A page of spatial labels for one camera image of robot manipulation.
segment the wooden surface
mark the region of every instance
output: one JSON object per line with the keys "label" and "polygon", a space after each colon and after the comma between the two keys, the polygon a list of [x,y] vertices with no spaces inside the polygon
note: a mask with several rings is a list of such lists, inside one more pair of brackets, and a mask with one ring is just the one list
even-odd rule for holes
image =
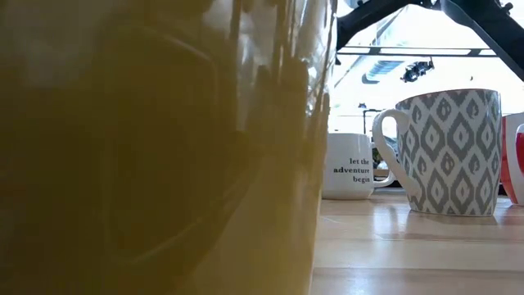
{"label": "wooden surface", "polygon": [[524,207],[435,216],[383,192],[322,201],[311,295],[524,293]]}

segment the red mug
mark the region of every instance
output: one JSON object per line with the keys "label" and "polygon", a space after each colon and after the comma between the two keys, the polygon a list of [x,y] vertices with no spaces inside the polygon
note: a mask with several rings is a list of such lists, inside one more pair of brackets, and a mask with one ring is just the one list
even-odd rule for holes
{"label": "red mug", "polygon": [[511,202],[524,206],[524,112],[505,116],[502,134],[500,180]]}

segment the ceiling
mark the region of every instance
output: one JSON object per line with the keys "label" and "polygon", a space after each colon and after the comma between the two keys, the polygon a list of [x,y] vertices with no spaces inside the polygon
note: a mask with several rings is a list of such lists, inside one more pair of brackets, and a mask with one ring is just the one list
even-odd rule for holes
{"label": "ceiling", "polygon": [[[524,27],[524,0],[513,0],[511,16]],[[351,11],[339,1],[337,15]],[[409,6],[398,11],[399,16],[375,41],[379,46],[411,48],[488,48],[469,28],[458,25],[440,11]],[[348,43],[369,46],[377,37],[381,24],[372,25]],[[499,59],[493,57],[436,57],[436,68],[415,83],[400,80],[404,68],[425,57],[358,57],[339,56],[342,63],[334,70],[337,84],[332,100],[332,114],[362,114],[359,103],[370,108],[393,107],[410,96],[435,90],[483,87],[503,94],[503,112],[524,111],[524,83]]]}

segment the wooden table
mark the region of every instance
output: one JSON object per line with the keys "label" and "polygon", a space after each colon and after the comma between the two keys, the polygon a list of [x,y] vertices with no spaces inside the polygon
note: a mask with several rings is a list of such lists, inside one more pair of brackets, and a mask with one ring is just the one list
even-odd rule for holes
{"label": "wooden table", "polygon": [[428,215],[382,191],[322,201],[311,295],[524,294],[524,207]]}

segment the gray and white patterned mug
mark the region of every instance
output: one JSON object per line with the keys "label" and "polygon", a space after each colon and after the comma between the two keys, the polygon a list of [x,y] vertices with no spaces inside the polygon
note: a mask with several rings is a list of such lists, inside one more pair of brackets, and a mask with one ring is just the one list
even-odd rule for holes
{"label": "gray and white patterned mug", "polygon": [[[397,122],[399,160],[382,132]],[[408,194],[414,211],[491,216],[499,191],[502,152],[500,95],[460,89],[405,99],[373,122],[373,140]]]}

